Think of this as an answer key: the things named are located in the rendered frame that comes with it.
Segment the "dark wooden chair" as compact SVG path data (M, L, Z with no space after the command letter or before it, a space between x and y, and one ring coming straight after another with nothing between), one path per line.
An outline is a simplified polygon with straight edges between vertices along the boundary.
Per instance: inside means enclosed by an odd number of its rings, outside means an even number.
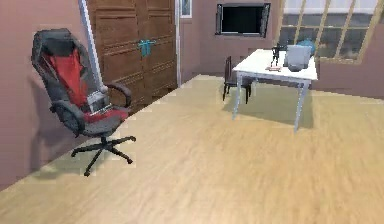
M231 87L237 86L237 73L233 71L233 68L234 66L232 65L232 57L228 56L225 60L224 87L222 98L226 97ZM251 96L251 85L252 80L249 77L242 78L241 87L246 91L245 101L248 101L249 97Z

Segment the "black and red gaming chair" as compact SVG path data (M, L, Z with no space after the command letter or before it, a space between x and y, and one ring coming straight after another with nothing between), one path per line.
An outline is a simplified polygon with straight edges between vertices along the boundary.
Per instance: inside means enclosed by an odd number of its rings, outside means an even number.
M71 155L93 151L99 156L109 151L129 164L133 160L116 146L134 136L113 139L112 134L129 117L132 94L128 87L108 83L107 88L119 91L125 97L122 106L112 104L104 113L92 114L87 96L98 89L88 51L67 28L40 30L34 34L31 63L41 77L51 105L57 115L75 136L98 138L97 144L75 148Z

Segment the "white table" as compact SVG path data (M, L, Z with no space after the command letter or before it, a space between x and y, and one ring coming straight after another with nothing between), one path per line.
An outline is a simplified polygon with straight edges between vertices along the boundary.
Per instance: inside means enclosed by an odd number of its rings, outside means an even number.
M308 68L299 72L291 72L287 67L282 67L280 71L268 71L267 67L270 65L269 57L271 55L271 50L257 49L233 68L237 73L237 89L232 119L235 119L238 112L241 99L241 85L244 77L251 77L255 80L267 79L296 83L300 90L294 122L294 131L297 131L309 86L313 81L318 80L315 61L311 59Z

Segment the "brown wooden room door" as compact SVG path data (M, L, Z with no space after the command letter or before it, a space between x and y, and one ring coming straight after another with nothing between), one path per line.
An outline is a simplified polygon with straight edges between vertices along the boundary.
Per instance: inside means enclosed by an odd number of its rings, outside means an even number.
M133 113L177 88L175 0L86 0L102 79L132 92ZM143 57L140 40L155 40Z

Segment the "grey laptop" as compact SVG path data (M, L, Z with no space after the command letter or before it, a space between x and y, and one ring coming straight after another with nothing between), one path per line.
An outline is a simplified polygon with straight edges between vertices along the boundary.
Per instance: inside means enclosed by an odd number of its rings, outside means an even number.
M87 96L87 103L92 114L104 113L112 107L108 95L99 90Z

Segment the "black figurine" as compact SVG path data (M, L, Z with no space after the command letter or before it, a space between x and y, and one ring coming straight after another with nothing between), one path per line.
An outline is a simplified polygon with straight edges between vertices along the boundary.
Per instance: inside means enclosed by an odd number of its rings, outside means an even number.
M273 65L277 65L278 62L279 62L279 58L280 58L280 52L281 51L285 51L286 50L286 46L285 45L281 45L280 43L277 43L273 48L272 48L272 61L270 63L270 66L273 66Z

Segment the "white framed picture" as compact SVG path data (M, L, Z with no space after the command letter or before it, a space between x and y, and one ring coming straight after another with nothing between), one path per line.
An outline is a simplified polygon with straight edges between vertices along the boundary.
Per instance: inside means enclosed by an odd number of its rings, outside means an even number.
M180 13L182 18L192 17L192 0L180 0Z

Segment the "black television set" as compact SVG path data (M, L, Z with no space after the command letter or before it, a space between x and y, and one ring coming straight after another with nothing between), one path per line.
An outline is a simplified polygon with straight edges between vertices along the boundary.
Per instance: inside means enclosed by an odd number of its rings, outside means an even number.
M216 7L216 35L265 38L270 3L224 3Z

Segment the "grey box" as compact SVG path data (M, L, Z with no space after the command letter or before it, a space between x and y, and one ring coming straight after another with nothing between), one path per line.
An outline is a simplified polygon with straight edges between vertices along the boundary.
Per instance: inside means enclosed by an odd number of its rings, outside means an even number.
M299 72L308 68L311 48L302 45L288 45L283 66L292 72Z

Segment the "teal round object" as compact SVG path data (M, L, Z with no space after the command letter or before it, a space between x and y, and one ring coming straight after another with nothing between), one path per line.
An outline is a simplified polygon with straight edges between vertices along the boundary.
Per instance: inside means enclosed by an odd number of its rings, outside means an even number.
M297 45L309 47L311 49L310 50L310 52L311 52L310 56L311 57L314 56L314 54L316 52L316 45L311 39L301 40L301 41L297 42Z

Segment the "wood framed window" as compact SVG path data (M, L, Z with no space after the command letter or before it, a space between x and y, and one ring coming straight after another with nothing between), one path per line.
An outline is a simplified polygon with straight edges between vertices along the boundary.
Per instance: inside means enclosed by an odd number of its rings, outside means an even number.
M384 0L281 0L275 41L308 42L317 60L361 63L384 12Z

